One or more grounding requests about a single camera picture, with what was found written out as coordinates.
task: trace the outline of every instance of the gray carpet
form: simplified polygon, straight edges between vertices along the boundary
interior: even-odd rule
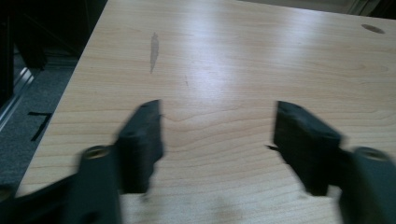
[[[35,75],[30,88],[0,132],[0,185],[17,187],[35,154],[77,59],[49,54],[44,71]]]

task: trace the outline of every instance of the wood grain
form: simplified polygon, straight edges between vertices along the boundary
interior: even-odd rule
[[[338,223],[336,192],[305,195],[265,149],[276,101],[325,119],[347,136],[345,148],[395,157],[395,37],[395,21],[373,18],[234,0],[110,0],[20,192],[75,172],[82,149],[111,144],[138,105],[162,99],[166,156],[147,203],[121,197],[125,223]]]

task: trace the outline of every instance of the wooden table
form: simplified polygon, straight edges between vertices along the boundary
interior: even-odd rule
[[[162,99],[166,156],[147,203],[121,197],[124,223],[339,223],[336,192],[306,195],[264,147],[276,101],[325,119],[345,148],[395,157],[395,39],[395,21],[234,0],[110,0],[20,192],[72,174],[79,152],[111,144],[137,106]]]

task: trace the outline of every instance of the floor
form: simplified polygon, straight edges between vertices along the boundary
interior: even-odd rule
[[[24,67],[17,55],[16,76]],[[32,72],[31,84],[0,132],[0,185],[16,188],[20,184],[78,62],[57,50],[50,50],[47,55],[45,69]]]

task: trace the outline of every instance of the dark stain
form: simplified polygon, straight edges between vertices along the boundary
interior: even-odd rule
[[[151,37],[151,55],[150,55],[150,64],[151,68],[149,72],[152,74],[154,70],[155,62],[157,62],[158,51],[160,49],[160,41],[158,40],[157,34],[153,34]]]
[[[364,29],[372,31],[372,32],[377,33],[377,34],[381,34],[382,35],[382,34],[385,33],[385,31],[383,31],[382,29],[380,29],[378,27],[375,27],[375,26],[372,26],[372,25],[369,25],[369,24],[362,24],[361,26]]]

